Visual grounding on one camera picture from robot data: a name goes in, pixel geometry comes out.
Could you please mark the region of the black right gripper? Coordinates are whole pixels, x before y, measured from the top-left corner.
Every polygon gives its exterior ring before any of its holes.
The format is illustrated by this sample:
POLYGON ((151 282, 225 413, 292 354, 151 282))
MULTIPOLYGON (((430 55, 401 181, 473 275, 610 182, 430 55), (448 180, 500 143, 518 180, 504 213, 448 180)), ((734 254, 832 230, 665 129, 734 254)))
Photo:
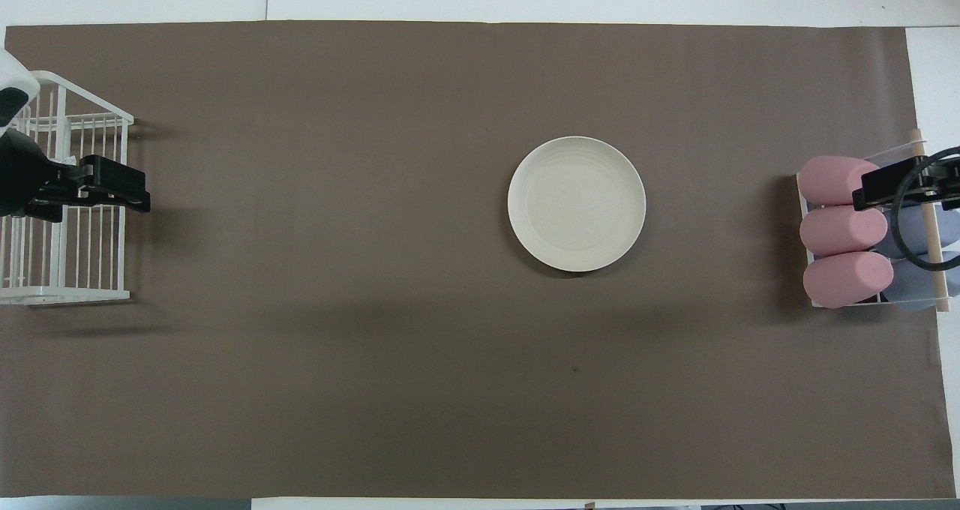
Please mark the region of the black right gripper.
POLYGON ((924 169, 911 174, 925 158, 909 157, 885 165, 861 176, 861 188, 851 193, 853 207, 858 212, 875 207, 891 207, 898 186, 903 179, 909 183, 901 201, 902 207, 921 205, 932 189, 930 200, 940 203, 947 212, 959 209, 959 148, 937 152, 924 169))

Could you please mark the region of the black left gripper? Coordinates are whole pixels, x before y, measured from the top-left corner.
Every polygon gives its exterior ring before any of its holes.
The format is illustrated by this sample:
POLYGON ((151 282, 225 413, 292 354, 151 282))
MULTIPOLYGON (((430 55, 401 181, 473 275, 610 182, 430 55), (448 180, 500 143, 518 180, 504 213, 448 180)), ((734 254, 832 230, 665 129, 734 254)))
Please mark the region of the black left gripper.
POLYGON ((83 157, 79 168, 82 189, 70 178, 72 166, 51 161, 34 139, 7 130, 1 140, 1 216, 61 223, 65 206, 151 212, 151 194, 140 169, 100 155, 83 157))

